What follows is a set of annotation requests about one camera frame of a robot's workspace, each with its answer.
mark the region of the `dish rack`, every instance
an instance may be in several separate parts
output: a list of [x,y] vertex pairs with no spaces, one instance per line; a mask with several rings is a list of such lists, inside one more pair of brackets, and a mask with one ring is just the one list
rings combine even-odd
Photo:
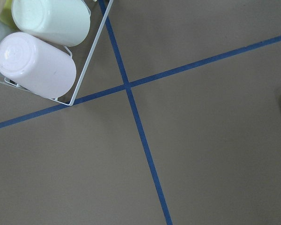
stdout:
[[[108,3],[108,5],[107,5],[107,7],[106,7],[106,11],[105,11],[105,13],[104,13],[104,15],[103,15],[103,17],[102,17],[102,20],[101,20],[101,22],[100,22],[100,26],[99,26],[98,31],[97,31],[97,33],[96,33],[95,39],[94,39],[93,44],[92,44],[92,46],[91,46],[91,48],[90,48],[89,54],[88,54],[87,57],[86,57],[86,60],[85,60],[83,69],[82,69],[82,71],[81,71],[81,73],[80,73],[80,76],[79,76],[78,81],[77,81],[77,83],[76,83],[76,86],[75,86],[75,88],[74,88],[74,92],[73,92],[73,94],[72,94],[71,97],[70,97],[70,101],[67,101],[67,102],[59,101],[59,98],[61,98],[61,97],[59,97],[59,98],[52,98],[52,99],[50,99],[50,100],[55,101],[55,102],[58,102],[58,103],[60,103],[60,104],[68,105],[68,106],[72,106],[72,105],[74,104],[74,101],[75,101],[75,99],[76,99],[76,97],[77,97],[79,88],[80,88],[80,86],[81,86],[81,84],[82,84],[84,75],[85,75],[86,70],[87,70],[87,68],[88,68],[88,66],[89,66],[89,62],[90,62],[90,60],[91,60],[91,58],[92,58],[92,56],[93,56],[95,47],[96,47],[96,45],[97,45],[97,43],[98,43],[98,39],[99,39],[99,37],[100,37],[100,35],[101,35],[101,33],[102,33],[104,24],[105,24],[105,22],[106,22],[106,19],[107,19],[107,16],[108,16],[109,12],[110,12],[110,9],[111,9],[112,4],[113,4],[113,0],[109,0],[109,3]],[[64,49],[69,53],[69,55],[72,57],[73,54],[72,54],[72,52],[70,51],[70,49],[69,49],[68,47],[66,47],[66,46],[63,46],[63,47],[64,47]],[[6,77],[4,78],[4,81],[0,81],[0,83],[1,83],[1,84],[4,84],[4,85],[11,86],[11,87],[14,87],[14,88],[17,88],[17,89],[20,89],[20,90],[23,90],[23,91],[31,92],[30,90],[28,90],[28,89],[22,87],[21,85],[19,85],[19,84],[13,82],[13,81],[11,81],[11,80],[9,80],[9,79],[6,78]]]

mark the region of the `gray floor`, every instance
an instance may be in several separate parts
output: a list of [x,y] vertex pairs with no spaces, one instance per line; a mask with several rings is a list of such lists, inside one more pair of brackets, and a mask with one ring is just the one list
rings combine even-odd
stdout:
[[[115,0],[110,22],[132,82],[280,36],[281,1]],[[123,84],[113,47],[79,98]],[[146,138],[124,88],[21,121],[56,104],[0,85],[0,225],[171,224],[141,140],[173,224],[281,225],[281,41],[131,90]]]

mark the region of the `yellow cup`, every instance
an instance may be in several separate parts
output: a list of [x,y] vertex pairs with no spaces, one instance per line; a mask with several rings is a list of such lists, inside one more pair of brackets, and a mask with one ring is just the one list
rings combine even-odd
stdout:
[[11,3],[13,0],[6,0],[4,8],[2,10],[2,13],[0,15],[0,21],[2,23],[5,23],[7,26],[9,26],[11,29],[14,30],[19,30],[19,28],[17,28],[14,20],[13,20],[13,16],[11,15]]

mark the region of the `white wire rack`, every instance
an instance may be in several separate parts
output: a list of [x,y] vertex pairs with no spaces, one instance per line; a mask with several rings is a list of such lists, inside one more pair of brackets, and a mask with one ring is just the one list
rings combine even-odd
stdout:
[[[72,106],[72,105],[74,104],[74,101],[75,101],[75,99],[76,99],[76,97],[77,97],[79,88],[80,88],[80,86],[81,86],[81,84],[82,84],[82,81],[83,81],[85,72],[86,72],[86,70],[87,70],[87,68],[88,68],[88,66],[89,66],[89,62],[90,62],[90,60],[91,60],[91,58],[92,58],[92,56],[93,56],[95,47],[96,47],[96,45],[97,45],[97,43],[98,43],[98,39],[99,39],[99,37],[100,37],[100,35],[101,35],[101,33],[102,33],[104,24],[105,24],[105,22],[106,22],[106,19],[107,19],[107,16],[108,16],[109,12],[110,12],[110,9],[111,9],[112,4],[113,4],[113,0],[110,0],[109,3],[108,3],[108,5],[107,5],[107,7],[106,7],[106,11],[105,11],[105,13],[104,13],[104,15],[103,15],[103,18],[102,18],[102,20],[101,20],[99,29],[98,29],[98,31],[97,31],[97,33],[96,33],[94,42],[93,42],[93,44],[92,44],[92,46],[91,46],[91,48],[90,48],[89,54],[88,54],[88,56],[87,56],[87,58],[86,58],[85,64],[84,64],[84,66],[83,66],[83,69],[82,69],[82,71],[81,71],[81,73],[80,73],[78,82],[77,82],[76,87],[75,87],[75,89],[74,89],[74,92],[73,92],[73,94],[72,94],[72,96],[71,96],[71,100],[70,100],[69,102],[66,102],[66,103],[65,103],[65,102],[59,101],[58,98],[50,99],[50,100],[55,101],[55,102],[58,102],[58,103],[61,103],[61,104],[64,104],[64,105],[68,105],[68,106]],[[70,51],[66,46],[64,46],[64,48],[69,52],[70,56],[72,57],[71,51]],[[0,83],[1,83],[1,84],[5,84],[5,85],[8,85],[8,86],[12,86],[12,87],[14,87],[14,88],[17,88],[17,89],[20,89],[20,90],[23,90],[23,91],[31,92],[30,90],[27,90],[26,88],[24,88],[24,87],[22,87],[21,85],[19,85],[19,84],[13,82],[13,81],[11,81],[11,80],[9,80],[8,78],[4,78],[4,82],[0,81]]]

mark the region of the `blue grout line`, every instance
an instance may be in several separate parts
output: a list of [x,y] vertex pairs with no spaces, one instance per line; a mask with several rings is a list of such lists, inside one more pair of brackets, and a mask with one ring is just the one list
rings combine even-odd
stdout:
[[[106,7],[103,3],[103,0],[99,0],[99,4],[100,4],[101,11],[104,14],[105,11],[106,11]],[[136,106],[136,103],[135,103],[135,100],[134,100],[134,97],[133,97],[133,93],[131,91],[131,87],[130,87],[130,83],[129,83],[129,80],[128,80],[128,77],[127,77],[127,74],[126,74],[126,70],[125,70],[125,67],[124,67],[124,63],[122,61],[122,57],[121,57],[120,51],[118,49],[118,44],[116,42],[116,38],[114,36],[109,18],[107,18],[107,20],[105,22],[105,25],[106,25],[106,28],[107,28],[107,31],[108,31],[108,34],[109,34],[109,38],[111,40],[112,48],[113,48],[114,53],[116,55],[118,67],[119,67],[119,70],[120,70],[120,73],[121,73],[121,76],[122,76],[122,79],[123,79],[123,83],[124,83],[124,86],[125,86],[125,89],[126,89],[126,93],[127,93],[127,96],[128,96],[130,107],[131,107],[131,110],[132,110],[132,113],[133,113],[133,117],[134,117],[134,120],[135,120],[135,123],[136,123],[137,130],[138,130],[139,135],[140,135],[140,140],[141,140],[142,146],[144,148],[144,152],[145,152],[145,155],[146,155],[146,158],[147,158],[147,162],[148,162],[148,165],[149,165],[149,168],[150,168],[150,172],[151,172],[151,175],[152,175],[152,178],[153,178],[153,182],[155,184],[155,188],[156,188],[156,191],[157,191],[157,194],[158,194],[158,198],[159,198],[162,210],[163,210],[165,221],[166,221],[167,225],[172,225],[173,223],[172,223],[172,220],[171,220],[171,217],[170,217],[170,212],[169,212],[167,203],[165,201],[165,197],[164,197],[163,190],[162,190],[162,187],[161,187],[161,184],[160,184],[160,181],[159,181],[159,178],[158,178],[158,174],[157,174],[157,171],[156,171],[156,168],[155,168],[155,165],[154,165],[154,161],[153,161],[153,158],[152,158],[152,155],[151,155],[151,152],[150,152],[150,148],[149,148],[148,141],[147,141],[147,138],[146,138],[146,135],[145,135],[145,131],[144,131],[144,128],[143,128],[142,123],[141,123],[141,118],[140,118],[139,112],[137,110],[137,106]]]
[[138,86],[138,85],[141,85],[141,84],[144,84],[144,83],[148,83],[148,82],[151,82],[151,81],[154,81],[154,80],[158,80],[158,79],[163,78],[163,77],[167,77],[167,76],[177,74],[177,73],[189,70],[189,69],[200,67],[200,66],[206,65],[208,63],[212,63],[212,62],[222,60],[222,59],[225,59],[225,58],[228,58],[228,57],[231,57],[231,56],[235,56],[235,55],[238,55],[238,54],[241,54],[241,53],[245,53],[245,52],[248,52],[248,51],[251,51],[251,50],[254,50],[254,49],[257,49],[257,48],[261,48],[261,47],[264,47],[266,45],[274,44],[274,43],[277,43],[277,42],[280,42],[280,41],[281,41],[281,36],[277,36],[277,37],[274,37],[274,38],[271,38],[271,39],[268,39],[268,40],[265,40],[265,41],[254,43],[252,45],[248,45],[248,46],[245,46],[245,47],[242,47],[242,48],[238,48],[238,49],[235,49],[235,50],[232,50],[232,51],[229,51],[229,52],[225,52],[225,53],[222,53],[222,54],[219,54],[219,55],[215,55],[215,56],[212,56],[212,57],[209,57],[209,58],[197,61],[197,62],[193,62],[193,63],[187,64],[187,65],[184,65],[184,66],[180,66],[180,67],[177,67],[177,68],[174,68],[174,69],[170,69],[170,70],[167,70],[167,71],[164,71],[164,72],[152,75],[152,76],[148,76],[148,77],[130,82],[130,86],[135,87],[135,86]]
[[[78,105],[80,103],[87,102],[87,101],[90,101],[92,99],[96,99],[96,98],[100,98],[100,97],[103,97],[103,96],[106,96],[106,95],[110,95],[112,93],[116,93],[116,92],[121,91],[121,90],[125,90],[124,85],[120,85],[120,86],[117,86],[117,87],[114,87],[114,88],[110,88],[110,89],[107,89],[107,90],[103,90],[103,91],[100,91],[100,92],[97,92],[97,93],[94,93],[94,94],[91,94],[91,95],[87,95],[87,96],[78,98],[74,101],[74,105]],[[69,106],[67,106],[67,105],[59,104],[59,105],[55,105],[55,106],[52,106],[52,107],[49,107],[49,108],[45,108],[45,109],[42,109],[42,110],[39,110],[39,111],[36,111],[36,112],[32,112],[32,113],[29,113],[29,114],[26,114],[26,115],[23,115],[23,116],[20,116],[20,117],[16,117],[16,118],[11,119],[11,120],[1,122],[0,128],[4,128],[4,127],[7,127],[7,126],[16,124],[16,123],[20,123],[20,122],[23,122],[25,120],[30,120],[30,119],[35,118],[35,117],[43,116],[43,115],[46,115],[46,114],[49,114],[49,113],[52,113],[52,112],[55,112],[55,111],[58,111],[58,110],[61,110],[61,109],[64,109],[64,108],[68,108],[68,107]]]

